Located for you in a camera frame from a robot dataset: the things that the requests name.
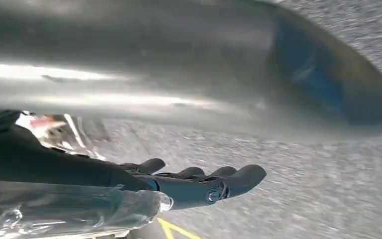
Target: yellow road marking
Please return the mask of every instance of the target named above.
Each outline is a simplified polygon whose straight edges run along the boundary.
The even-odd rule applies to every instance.
[[[172,234],[172,230],[177,231],[190,239],[201,239],[200,237],[197,237],[196,235],[189,233],[184,229],[173,225],[172,223],[168,223],[163,219],[157,218],[157,220],[159,221],[160,225],[162,225],[162,229],[165,232],[166,239],[175,239],[174,235]]]

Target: gloved hand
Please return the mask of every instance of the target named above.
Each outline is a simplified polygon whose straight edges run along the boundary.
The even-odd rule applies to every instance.
[[[221,167],[209,175],[197,167],[179,173],[153,174],[165,166],[165,162],[158,158],[142,164],[120,164],[134,177],[152,185],[155,191],[168,195],[174,203],[172,209],[206,206],[242,195],[266,176],[265,170],[258,165],[247,165],[238,171],[230,166]]]

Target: shiny metal surface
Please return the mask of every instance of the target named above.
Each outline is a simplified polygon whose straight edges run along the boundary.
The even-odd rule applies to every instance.
[[[0,109],[347,139],[382,133],[382,74],[269,3],[0,0]]]
[[[84,123],[81,117],[70,115],[37,116],[23,112],[16,124],[30,130],[46,148],[53,148],[67,154],[85,155],[106,161],[92,143],[85,125],[90,128],[91,120]]]

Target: asphalt road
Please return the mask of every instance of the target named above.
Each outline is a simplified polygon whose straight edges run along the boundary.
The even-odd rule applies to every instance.
[[[382,0],[281,4],[330,30],[382,70]],[[267,170],[265,181],[244,196],[162,215],[202,239],[382,239],[382,137],[301,145],[111,119],[104,123],[113,142],[97,144],[111,161],[159,157],[168,164],[164,171],[171,172],[253,163]]]

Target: exhaust pipe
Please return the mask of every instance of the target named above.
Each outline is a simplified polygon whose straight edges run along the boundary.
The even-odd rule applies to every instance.
[[[272,3],[0,0],[0,110],[356,139],[382,133],[382,74]]]

